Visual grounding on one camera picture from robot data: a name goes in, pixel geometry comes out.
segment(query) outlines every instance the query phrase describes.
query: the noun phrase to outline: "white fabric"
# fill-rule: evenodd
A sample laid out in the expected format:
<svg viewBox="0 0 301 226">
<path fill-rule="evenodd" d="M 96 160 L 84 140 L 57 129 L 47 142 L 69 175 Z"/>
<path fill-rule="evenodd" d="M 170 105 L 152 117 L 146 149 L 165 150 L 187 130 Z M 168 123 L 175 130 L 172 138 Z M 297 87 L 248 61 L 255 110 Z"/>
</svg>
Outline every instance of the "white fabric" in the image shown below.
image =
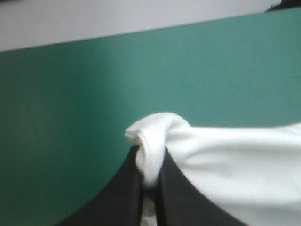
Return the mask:
<svg viewBox="0 0 301 226">
<path fill-rule="evenodd" d="M 158 113 L 135 122 L 126 137 L 140 145 L 145 186 L 156 184 L 166 146 L 188 180 L 229 214 L 251 226 L 301 225 L 301 123 L 203 128 Z"/>
</svg>

